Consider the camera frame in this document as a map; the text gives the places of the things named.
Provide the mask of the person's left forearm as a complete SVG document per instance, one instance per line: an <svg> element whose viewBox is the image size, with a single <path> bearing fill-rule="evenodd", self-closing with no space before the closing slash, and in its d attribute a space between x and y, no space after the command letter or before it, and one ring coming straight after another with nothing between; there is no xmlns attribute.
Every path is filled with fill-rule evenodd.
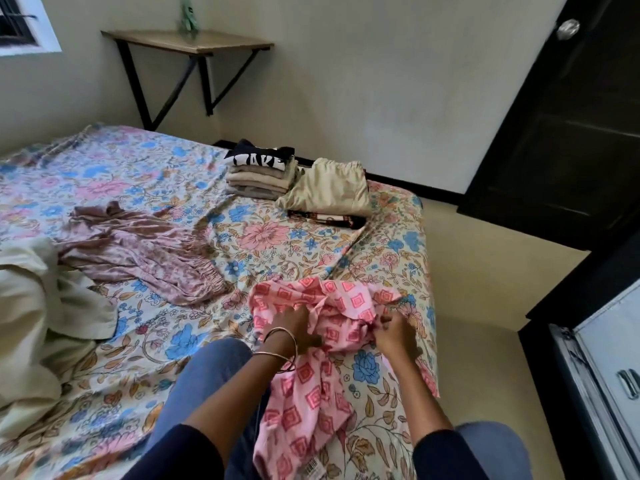
<svg viewBox="0 0 640 480"><path fill-rule="evenodd" d="M224 467L276 375L279 366L268 357L253 356L219 390L184 421L215 447Z"/></svg>

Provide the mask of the stack of folded beige clothes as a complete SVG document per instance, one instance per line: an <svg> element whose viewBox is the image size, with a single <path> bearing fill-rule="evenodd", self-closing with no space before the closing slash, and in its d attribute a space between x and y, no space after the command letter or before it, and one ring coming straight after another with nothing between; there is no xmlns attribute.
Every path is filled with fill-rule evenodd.
<svg viewBox="0 0 640 480"><path fill-rule="evenodd" d="M247 198L276 201L288 193L304 174L295 160L289 161L284 170L268 166L229 166L226 172L228 194Z"/></svg>

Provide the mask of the black floral folded cloth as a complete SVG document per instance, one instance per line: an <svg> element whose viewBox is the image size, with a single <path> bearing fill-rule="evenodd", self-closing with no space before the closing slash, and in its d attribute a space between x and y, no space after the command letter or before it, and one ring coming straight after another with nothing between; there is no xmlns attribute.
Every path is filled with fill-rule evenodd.
<svg viewBox="0 0 640 480"><path fill-rule="evenodd" d="M365 226L367 219L358 216L337 216L318 214L315 212L303 212L299 210L287 210L287 217L293 220L308 222L315 225L334 226L359 230Z"/></svg>

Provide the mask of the green bottle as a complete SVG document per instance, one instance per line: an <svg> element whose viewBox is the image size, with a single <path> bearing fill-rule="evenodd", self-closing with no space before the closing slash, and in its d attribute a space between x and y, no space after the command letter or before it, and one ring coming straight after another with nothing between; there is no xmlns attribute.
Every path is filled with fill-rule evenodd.
<svg viewBox="0 0 640 480"><path fill-rule="evenodd" d="M180 0L180 31L187 34L196 34L199 25L196 20L191 0Z"/></svg>

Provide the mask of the dark wooden door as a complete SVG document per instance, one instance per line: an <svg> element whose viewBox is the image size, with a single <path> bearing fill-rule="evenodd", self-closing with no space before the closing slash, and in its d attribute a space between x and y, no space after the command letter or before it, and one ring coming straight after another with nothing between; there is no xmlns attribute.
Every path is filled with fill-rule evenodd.
<svg viewBox="0 0 640 480"><path fill-rule="evenodd" d="M640 0L567 0L458 213L590 251L638 212Z"/></svg>

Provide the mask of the pink square-print garment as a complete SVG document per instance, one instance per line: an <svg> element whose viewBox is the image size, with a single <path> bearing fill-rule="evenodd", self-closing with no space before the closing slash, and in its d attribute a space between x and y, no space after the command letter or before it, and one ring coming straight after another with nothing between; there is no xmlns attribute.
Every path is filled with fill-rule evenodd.
<svg viewBox="0 0 640 480"><path fill-rule="evenodd" d="M421 348L417 364L435 396L435 311L429 290L407 283L307 277L261 282L249 297L254 331L264 334L289 306L309 310L323 337L271 382L253 462L263 480L415 480L413 446L395 373L373 345L382 315L400 312Z"/></svg>

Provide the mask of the person's right hand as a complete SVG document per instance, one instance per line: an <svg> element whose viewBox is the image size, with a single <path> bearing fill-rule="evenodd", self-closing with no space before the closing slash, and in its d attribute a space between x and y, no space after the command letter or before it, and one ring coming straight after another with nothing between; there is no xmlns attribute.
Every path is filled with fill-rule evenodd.
<svg viewBox="0 0 640 480"><path fill-rule="evenodd" d="M382 315L373 329L377 349L393 369L415 364L422 353L414 327L398 312Z"/></svg>

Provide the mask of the person's blue jeans legs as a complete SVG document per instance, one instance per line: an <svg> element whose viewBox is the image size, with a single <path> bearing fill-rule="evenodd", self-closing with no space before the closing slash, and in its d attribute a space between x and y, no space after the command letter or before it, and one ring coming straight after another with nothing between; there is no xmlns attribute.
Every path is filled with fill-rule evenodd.
<svg viewBox="0 0 640 480"><path fill-rule="evenodd" d="M251 354L236 339L221 339L197 352L170 393L142 457L122 480L260 480L250 457L258 420L266 415L268 389L236 443L228 467L203 434L184 425ZM523 442L498 422L470 422L428 435L414 446L412 462L417 480L533 480Z"/></svg>

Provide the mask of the wooden wall shelf black brackets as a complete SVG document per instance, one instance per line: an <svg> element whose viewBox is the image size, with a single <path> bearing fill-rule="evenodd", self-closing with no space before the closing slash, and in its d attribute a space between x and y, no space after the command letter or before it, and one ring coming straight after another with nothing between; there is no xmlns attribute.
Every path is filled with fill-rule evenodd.
<svg viewBox="0 0 640 480"><path fill-rule="evenodd" d="M201 81L205 115L210 117L259 53L268 52L275 47L275 44L270 41L215 30L204 30L195 34L164 30L101 30L101 35L116 44L142 126L145 130L152 132L160 127L195 70L198 71ZM187 57L182 75L155 117L152 117L149 112L131 46L171 52ZM215 54L229 50L247 50L249 55L227 85L219 94L213 96L209 60Z"/></svg>

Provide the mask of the person's right forearm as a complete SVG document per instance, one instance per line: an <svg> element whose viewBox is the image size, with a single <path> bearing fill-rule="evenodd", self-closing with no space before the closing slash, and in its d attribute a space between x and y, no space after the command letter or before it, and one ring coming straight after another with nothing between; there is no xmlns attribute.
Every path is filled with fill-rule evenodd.
<svg viewBox="0 0 640 480"><path fill-rule="evenodd" d="M399 385L412 445L440 431L453 431L451 421L423 380L418 364L405 353L388 359Z"/></svg>

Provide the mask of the black folded shirt white print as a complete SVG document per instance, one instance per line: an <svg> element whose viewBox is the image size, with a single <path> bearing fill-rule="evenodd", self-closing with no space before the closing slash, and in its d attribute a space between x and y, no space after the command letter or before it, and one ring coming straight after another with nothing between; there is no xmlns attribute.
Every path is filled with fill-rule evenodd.
<svg viewBox="0 0 640 480"><path fill-rule="evenodd" d="M261 148L242 139L227 152L223 162L231 167L263 167L284 171L294 156L295 148L290 146Z"/></svg>

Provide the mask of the cream crumpled cloth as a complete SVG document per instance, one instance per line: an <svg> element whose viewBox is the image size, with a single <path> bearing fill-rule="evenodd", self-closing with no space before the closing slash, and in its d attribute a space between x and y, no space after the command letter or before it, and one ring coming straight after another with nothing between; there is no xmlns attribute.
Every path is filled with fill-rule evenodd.
<svg viewBox="0 0 640 480"><path fill-rule="evenodd" d="M55 407L65 373L114 335L117 309L92 286L48 238L0 244L0 439Z"/></svg>

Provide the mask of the beige folded garment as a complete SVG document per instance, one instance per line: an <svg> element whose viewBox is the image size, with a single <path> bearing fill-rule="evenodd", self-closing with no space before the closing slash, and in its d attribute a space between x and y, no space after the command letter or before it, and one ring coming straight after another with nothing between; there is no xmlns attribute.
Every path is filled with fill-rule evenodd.
<svg viewBox="0 0 640 480"><path fill-rule="evenodd" d="M275 205L284 210L336 216L368 218L373 214L365 170L359 161L315 160Z"/></svg>

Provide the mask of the mauve patterned garment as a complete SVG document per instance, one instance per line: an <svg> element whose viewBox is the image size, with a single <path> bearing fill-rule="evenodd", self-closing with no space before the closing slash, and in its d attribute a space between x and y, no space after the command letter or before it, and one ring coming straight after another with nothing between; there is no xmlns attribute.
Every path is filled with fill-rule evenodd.
<svg viewBox="0 0 640 480"><path fill-rule="evenodd" d="M195 306L228 290L199 233L119 202L75 207L54 245L60 262L96 282L137 279L167 302Z"/></svg>

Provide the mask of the grey metal cabinet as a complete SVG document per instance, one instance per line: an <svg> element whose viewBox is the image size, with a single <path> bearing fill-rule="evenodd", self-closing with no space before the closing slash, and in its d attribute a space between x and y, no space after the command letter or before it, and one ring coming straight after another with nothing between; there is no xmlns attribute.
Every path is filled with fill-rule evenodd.
<svg viewBox="0 0 640 480"><path fill-rule="evenodd" d="M576 327L549 328L604 480L640 480L640 279Z"/></svg>

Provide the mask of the gold bangle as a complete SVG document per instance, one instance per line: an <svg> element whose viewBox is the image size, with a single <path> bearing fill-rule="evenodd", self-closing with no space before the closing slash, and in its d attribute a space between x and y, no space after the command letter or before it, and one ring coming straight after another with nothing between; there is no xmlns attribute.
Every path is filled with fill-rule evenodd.
<svg viewBox="0 0 640 480"><path fill-rule="evenodd" d="M298 354L294 354L291 357L286 357L282 354L268 351L257 351L253 353L253 356L268 357L276 361L276 364L279 366L276 374L294 371L296 369L296 361L298 359Z"/></svg>
<svg viewBox="0 0 640 480"><path fill-rule="evenodd" d="M275 327L266 334L259 352L267 357L274 358L279 363L279 368L291 364L298 354L298 343L295 336L287 329Z"/></svg>

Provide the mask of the floral bed sheet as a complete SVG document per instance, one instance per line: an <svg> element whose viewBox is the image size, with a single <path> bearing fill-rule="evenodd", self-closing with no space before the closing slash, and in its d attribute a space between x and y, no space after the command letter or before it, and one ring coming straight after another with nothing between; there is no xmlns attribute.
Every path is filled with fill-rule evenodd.
<svg viewBox="0 0 640 480"><path fill-rule="evenodd" d="M426 381L438 393L435 310L420 199L369 182L373 216L361 230L289 219L270 201L227 194L226 150L125 126L92 125L0 156L0 242L60 236L80 205L153 213L196 231L228 293L178 307L139 280L101 284L118 306L114 338L63 380L59 405L0 445L0 480L119 479L139 457L196 351L225 336L254 344L248 297L259 282L359 281L399 291Z"/></svg>

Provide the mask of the person's left hand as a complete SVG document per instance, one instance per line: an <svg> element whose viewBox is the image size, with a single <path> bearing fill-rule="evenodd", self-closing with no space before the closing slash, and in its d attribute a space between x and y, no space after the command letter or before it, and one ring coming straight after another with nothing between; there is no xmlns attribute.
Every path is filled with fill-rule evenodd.
<svg viewBox="0 0 640 480"><path fill-rule="evenodd" d="M298 343L298 335L302 333L311 333L309 327L309 311L304 305L297 307L286 307L283 312L279 312L274 316L270 325L268 325L263 333L262 341L269 330L275 327L282 327L289 330L296 338ZM305 354L308 350L298 350L298 355Z"/></svg>

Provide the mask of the window with white frame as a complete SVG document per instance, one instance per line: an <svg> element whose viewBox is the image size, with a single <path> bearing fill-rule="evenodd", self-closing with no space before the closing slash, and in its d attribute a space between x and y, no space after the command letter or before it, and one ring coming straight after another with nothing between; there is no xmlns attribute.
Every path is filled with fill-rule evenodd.
<svg viewBox="0 0 640 480"><path fill-rule="evenodd" d="M42 0L0 0L0 58L60 52Z"/></svg>

